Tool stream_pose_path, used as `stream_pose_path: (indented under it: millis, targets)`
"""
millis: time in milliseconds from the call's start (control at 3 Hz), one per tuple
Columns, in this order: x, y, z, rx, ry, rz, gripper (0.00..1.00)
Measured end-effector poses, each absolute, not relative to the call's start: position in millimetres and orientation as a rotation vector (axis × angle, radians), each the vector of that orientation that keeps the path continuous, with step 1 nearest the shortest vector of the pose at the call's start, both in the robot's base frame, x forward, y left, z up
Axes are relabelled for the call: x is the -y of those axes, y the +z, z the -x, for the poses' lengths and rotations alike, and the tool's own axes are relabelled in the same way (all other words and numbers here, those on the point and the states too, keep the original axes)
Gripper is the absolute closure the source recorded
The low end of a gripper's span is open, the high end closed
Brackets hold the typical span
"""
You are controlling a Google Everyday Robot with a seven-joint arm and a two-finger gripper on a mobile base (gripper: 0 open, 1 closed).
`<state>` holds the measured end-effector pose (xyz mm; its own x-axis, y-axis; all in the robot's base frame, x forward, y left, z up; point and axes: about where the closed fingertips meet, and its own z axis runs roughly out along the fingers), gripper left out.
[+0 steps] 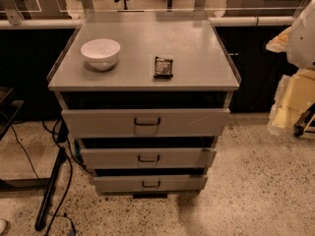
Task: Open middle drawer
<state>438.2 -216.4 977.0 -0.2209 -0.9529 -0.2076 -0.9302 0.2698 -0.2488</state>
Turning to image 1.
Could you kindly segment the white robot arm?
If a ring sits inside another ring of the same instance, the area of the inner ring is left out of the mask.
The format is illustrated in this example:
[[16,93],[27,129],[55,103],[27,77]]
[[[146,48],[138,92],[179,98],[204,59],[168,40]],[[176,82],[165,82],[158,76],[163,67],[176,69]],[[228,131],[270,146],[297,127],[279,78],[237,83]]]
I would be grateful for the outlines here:
[[315,103],[315,0],[311,0],[292,25],[270,40],[266,49],[286,53],[287,62],[298,68],[283,76],[275,94],[268,131],[292,132],[302,115]]

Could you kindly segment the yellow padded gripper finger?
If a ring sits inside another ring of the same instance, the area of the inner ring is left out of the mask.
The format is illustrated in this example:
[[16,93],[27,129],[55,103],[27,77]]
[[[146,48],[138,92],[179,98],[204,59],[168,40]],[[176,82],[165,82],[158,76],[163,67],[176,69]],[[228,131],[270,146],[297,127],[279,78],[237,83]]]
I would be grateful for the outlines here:
[[266,45],[271,52],[284,52],[287,62],[298,68],[292,76],[282,76],[278,84],[267,126],[273,135],[292,132],[301,115],[315,103],[314,43],[309,29],[289,27]]

